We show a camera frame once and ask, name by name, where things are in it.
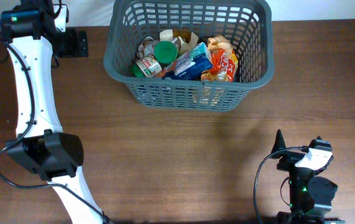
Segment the beige snack bag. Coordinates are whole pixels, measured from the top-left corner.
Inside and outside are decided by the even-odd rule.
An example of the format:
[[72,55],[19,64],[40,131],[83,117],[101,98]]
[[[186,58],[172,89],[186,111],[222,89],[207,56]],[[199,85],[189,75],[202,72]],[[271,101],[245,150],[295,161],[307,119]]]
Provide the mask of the beige snack bag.
[[136,56],[142,59],[147,55],[154,55],[155,46],[161,41],[168,41],[175,44],[178,49],[177,55],[180,56],[193,49],[197,45],[199,37],[193,32],[182,29],[163,30],[159,33],[158,39],[154,39],[151,36],[146,37],[142,43],[139,44]]

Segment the green lid jar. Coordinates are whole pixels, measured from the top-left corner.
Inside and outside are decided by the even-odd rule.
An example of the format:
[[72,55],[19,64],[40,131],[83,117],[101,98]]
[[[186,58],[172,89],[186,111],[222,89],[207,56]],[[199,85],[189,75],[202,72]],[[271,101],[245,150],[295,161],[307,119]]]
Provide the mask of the green lid jar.
[[160,41],[154,48],[154,56],[161,65],[169,65],[178,57],[178,48],[169,41]]
[[130,70],[138,78],[153,78],[162,71],[162,67],[153,55],[149,55],[138,59]]

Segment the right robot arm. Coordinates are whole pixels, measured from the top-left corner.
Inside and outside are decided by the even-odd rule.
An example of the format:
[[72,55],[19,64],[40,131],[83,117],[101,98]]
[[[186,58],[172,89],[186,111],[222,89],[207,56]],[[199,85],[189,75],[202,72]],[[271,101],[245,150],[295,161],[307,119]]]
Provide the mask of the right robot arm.
[[278,212],[280,224],[334,224],[345,223],[339,218],[328,218],[338,185],[320,173],[333,161],[333,148],[328,141],[317,137],[309,145],[298,149],[286,147],[281,130],[277,131],[272,159],[277,159],[277,169],[288,172],[289,212]]

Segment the blue white carton box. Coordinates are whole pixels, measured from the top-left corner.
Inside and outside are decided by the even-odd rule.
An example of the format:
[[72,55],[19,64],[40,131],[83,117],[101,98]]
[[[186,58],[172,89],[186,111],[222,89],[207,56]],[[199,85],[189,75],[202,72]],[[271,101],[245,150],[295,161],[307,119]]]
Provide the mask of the blue white carton box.
[[173,80],[197,80],[204,71],[212,67],[211,53],[206,44],[201,42],[168,65],[161,77]]

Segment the tan orange snack bag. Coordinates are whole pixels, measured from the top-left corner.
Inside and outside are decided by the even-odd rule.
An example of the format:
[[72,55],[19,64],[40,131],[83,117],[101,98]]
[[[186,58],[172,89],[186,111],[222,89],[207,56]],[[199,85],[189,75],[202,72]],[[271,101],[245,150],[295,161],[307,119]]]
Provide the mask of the tan orange snack bag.
[[201,80],[233,82],[238,69],[238,58],[232,44],[220,35],[208,38],[207,48],[211,53],[212,68],[202,73]]

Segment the grey plastic shopping basket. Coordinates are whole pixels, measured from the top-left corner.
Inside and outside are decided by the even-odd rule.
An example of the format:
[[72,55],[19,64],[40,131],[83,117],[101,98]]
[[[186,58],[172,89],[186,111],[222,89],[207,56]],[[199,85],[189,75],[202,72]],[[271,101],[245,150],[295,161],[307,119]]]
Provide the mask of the grey plastic shopping basket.
[[230,111],[273,77],[264,0],[117,0],[103,64],[142,105]]

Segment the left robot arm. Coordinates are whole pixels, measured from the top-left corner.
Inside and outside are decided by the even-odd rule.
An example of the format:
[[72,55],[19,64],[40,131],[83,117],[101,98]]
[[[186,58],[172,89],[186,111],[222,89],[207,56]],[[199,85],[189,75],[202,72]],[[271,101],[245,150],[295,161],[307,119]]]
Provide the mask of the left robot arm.
[[22,1],[0,17],[1,41],[13,64],[18,119],[16,138],[4,152],[52,188],[73,223],[110,223],[83,175],[80,138],[63,131],[56,112],[52,67],[60,58],[88,56],[84,31],[68,28],[62,2]]

